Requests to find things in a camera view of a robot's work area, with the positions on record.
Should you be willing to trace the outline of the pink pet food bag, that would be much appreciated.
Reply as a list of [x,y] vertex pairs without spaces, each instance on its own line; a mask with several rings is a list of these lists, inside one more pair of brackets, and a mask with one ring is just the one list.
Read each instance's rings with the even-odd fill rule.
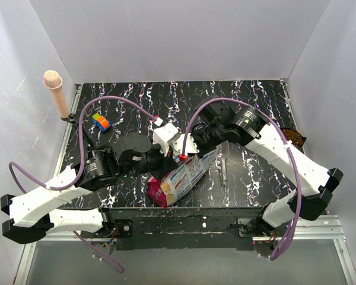
[[201,159],[198,156],[191,157],[161,181],[151,178],[147,182],[147,194],[163,208],[173,205],[199,182],[216,156],[217,150],[213,150]]

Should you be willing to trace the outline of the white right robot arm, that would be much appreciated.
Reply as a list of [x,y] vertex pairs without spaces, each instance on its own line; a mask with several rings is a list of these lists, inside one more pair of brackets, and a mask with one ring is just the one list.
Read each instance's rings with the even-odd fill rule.
[[263,157],[292,183],[300,179],[301,218],[314,221],[323,214],[344,175],[339,169],[322,167],[292,144],[284,143],[273,123],[254,107],[234,111],[223,102],[215,102],[195,111],[203,120],[200,128],[191,130],[200,154],[224,141],[240,144]]

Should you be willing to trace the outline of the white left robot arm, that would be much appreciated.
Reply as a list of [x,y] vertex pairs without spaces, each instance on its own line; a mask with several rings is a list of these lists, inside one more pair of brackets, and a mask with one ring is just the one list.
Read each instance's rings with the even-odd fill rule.
[[3,237],[28,244],[56,232],[84,231],[109,237],[116,223],[106,210],[63,210],[73,199],[113,186],[119,178],[146,173],[158,180],[178,167],[173,149],[163,153],[160,144],[139,133],[88,151],[82,163],[68,166],[44,186],[20,195],[1,197],[1,210],[9,215]]

